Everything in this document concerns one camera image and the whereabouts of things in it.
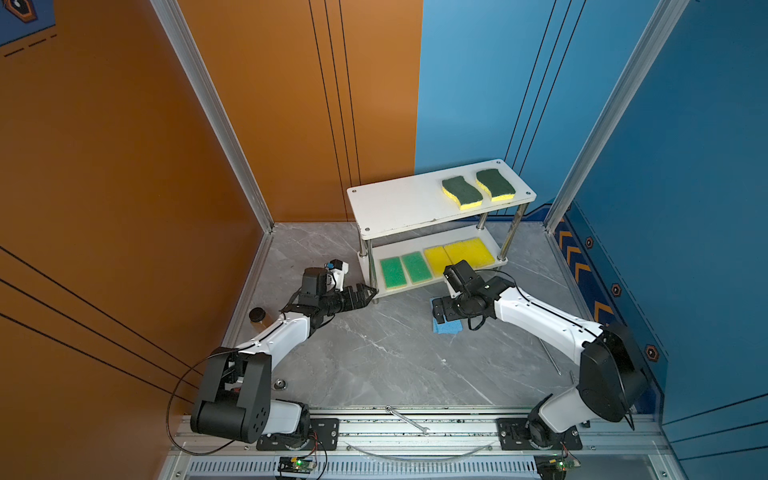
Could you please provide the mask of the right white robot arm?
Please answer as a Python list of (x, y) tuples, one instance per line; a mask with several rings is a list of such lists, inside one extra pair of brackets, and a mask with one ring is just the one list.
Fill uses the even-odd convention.
[(595, 419), (635, 427), (631, 409), (650, 388), (651, 373), (629, 327), (570, 315), (531, 296), (510, 275), (485, 279), (464, 260), (447, 266), (443, 277), (449, 294), (432, 301), (437, 322), (465, 320), (476, 330), (475, 318), (499, 320), (534, 335), (579, 367), (576, 385), (548, 395), (528, 414), (525, 429), (534, 447), (553, 448), (571, 428)]

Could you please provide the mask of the brown jar black lid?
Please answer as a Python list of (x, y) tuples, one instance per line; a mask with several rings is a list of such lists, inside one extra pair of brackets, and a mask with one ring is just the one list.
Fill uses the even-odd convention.
[(263, 330), (268, 326), (267, 312), (261, 307), (254, 307), (248, 312), (250, 325), (257, 330)]

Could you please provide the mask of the blue sponge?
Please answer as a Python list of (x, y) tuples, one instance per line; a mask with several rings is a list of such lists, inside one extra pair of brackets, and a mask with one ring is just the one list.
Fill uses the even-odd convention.
[(439, 323), (433, 321), (433, 332), (436, 334), (456, 335), (463, 331), (463, 325), (460, 320), (446, 321)]

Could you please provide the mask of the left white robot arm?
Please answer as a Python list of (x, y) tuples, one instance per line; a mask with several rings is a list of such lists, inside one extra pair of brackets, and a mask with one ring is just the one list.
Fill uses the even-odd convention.
[(293, 448), (310, 437), (309, 407), (272, 398), (272, 372), (298, 345), (336, 315), (367, 307), (378, 290), (344, 284), (345, 264), (307, 268), (277, 319), (234, 348), (218, 348), (205, 371), (191, 414), (191, 430), (230, 441), (255, 443), (275, 436)]

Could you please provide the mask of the white two-tier shelf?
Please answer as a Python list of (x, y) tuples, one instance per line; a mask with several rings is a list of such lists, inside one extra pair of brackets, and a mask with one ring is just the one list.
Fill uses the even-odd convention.
[[(512, 200), (492, 202), (481, 191), (480, 207), (460, 210), (442, 190), (444, 179), (463, 176), (475, 188), (475, 175), (485, 169), (498, 169), (512, 184), (516, 194)], [(435, 246), (480, 238), (496, 261), (484, 268), (500, 268), (507, 263), (511, 240), (526, 208), (536, 199), (536, 193), (501, 159), (487, 160), (464, 166), (423, 173), (395, 180), (372, 183), (347, 190), (357, 224), (361, 252), (358, 254), (365, 282), (378, 289), (379, 299), (440, 283), (442, 276), (420, 284), (412, 284), (405, 270), (408, 284), (387, 290), (380, 262), (386, 258), (402, 257)], [(505, 240), (497, 242), (486, 227), (490, 213), (515, 207), (513, 224)]]

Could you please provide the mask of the black handled screwdriver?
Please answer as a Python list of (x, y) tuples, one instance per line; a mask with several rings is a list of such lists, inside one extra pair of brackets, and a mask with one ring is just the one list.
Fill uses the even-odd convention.
[(556, 360), (555, 360), (554, 356), (552, 355), (552, 353), (551, 353), (551, 351), (550, 351), (550, 349), (549, 349), (548, 345), (547, 345), (547, 344), (546, 344), (546, 342), (544, 342), (542, 339), (540, 339), (540, 338), (539, 338), (538, 340), (539, 340), (539, 343), (540, 343), (540, 345), (541, 345), (541, 347), (542, 347), (542, 349), (543, 349), (543, 351), (544, 351), (545, 355), (547, 356), (547, 358), (548, 358), (549, 362), (550, 362), (550, 363), (551, 363), (551, 365), (553, 366), (553, 368), (554, 368), (555, 372), (556, 372), (556, 373), (557, 373), (559, 376), (562, 376), (562, 370), (560, 369), (559, 365), (557, 364), (557, 362), (556, 362)]

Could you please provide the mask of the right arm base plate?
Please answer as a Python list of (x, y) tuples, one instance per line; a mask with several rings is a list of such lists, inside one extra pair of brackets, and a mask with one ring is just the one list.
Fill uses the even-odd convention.
[(499, 418), (495, 424), (503, 451), (583, 449), (581, 436), (575, 426), (565, 432), (554, 433), (544, 424), (535, 423), (531, 426), (525, 418)]

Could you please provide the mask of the aluminium front rail frame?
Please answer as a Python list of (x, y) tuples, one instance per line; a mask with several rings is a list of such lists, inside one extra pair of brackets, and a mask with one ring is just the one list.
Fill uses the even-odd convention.
[[(685, 474), (651, 415), (635, 427), (592, 420), (576, 426), (583, 449), (501, 449), (495, 421), (525, 418), (501, 407), (317, 409), (311, 418), (338, 418), (335, 451), (259, 451), (195, 434), (184, 420), (174, 436), (163, 479), (541, 479), (535, 457), (562, 458), (566, 479), (682, 479)], [(280, 457), (318, 463), (308, 477), (279, 477)]]

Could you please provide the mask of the left circuit board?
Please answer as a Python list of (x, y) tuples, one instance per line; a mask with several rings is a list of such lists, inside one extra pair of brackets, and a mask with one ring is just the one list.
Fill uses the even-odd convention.
[(308, 477), (317, 468), (315, 459), (307, 457), (280, 457), (277, 474), (279, 477)]

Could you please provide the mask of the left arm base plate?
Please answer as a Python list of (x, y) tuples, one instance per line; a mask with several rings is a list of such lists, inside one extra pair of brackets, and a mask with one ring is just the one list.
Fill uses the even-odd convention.
[(292, 434), (263, 435), (256, 443), (259, 451), (309, 451), (320, 442), (320, 452), (335, 451), (339, 440), (340, 420), (338, 418), (314, 418), (308, 425)]

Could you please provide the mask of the right circuit board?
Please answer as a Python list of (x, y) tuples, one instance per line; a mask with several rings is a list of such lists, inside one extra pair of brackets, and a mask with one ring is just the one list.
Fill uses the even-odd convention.
[(565, 480), (567, 466), (562, 458), (535, 457), (536, 469), (542, 480)]

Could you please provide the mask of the circuit board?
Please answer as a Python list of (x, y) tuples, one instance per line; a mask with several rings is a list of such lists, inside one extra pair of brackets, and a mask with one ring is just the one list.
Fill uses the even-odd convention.
[(279, 477), (308, 477), (317, 468), (315, 459), (307, 457), (280, 457), (277, 474)]
[(567, 466), (562, 458), (535, 457), (536, 469), (542, 480), (565, 480)]

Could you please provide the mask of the green yellow wavy sponge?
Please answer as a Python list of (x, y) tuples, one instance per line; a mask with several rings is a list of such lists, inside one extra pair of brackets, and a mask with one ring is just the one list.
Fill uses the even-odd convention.
[(477, 185), (489, 196), (492, 202), (512, 200), (516, 194), (512, 184), (498, 169), (485, 169), (475, 175)]

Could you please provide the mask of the right aluminium corner post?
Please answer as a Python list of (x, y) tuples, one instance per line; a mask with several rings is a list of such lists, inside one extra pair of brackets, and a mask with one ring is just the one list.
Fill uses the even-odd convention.
[(688, 5), (688, 0), (658, 2), (552, 203), (543, 222), (548, 234), (553, 234), (564, 218)]

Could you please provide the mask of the left aluminium corner post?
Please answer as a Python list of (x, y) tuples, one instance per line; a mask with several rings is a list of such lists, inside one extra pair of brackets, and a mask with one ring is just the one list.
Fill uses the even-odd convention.
[(275, 222), (179, 2), (151, 0), (150, 4), (260, 227), (271, 234)]

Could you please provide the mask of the aluminium corner post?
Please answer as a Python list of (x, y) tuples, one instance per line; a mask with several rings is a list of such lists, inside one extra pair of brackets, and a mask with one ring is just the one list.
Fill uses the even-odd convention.
[(151, 0), (150, 4), (260, 227), (271, 234), (275, 222), (179, 2)]
[(552, 203), (543, 222), (548, 234), (553, 234), (564, 218), (688, 5), (688, 0), (658, 2)]

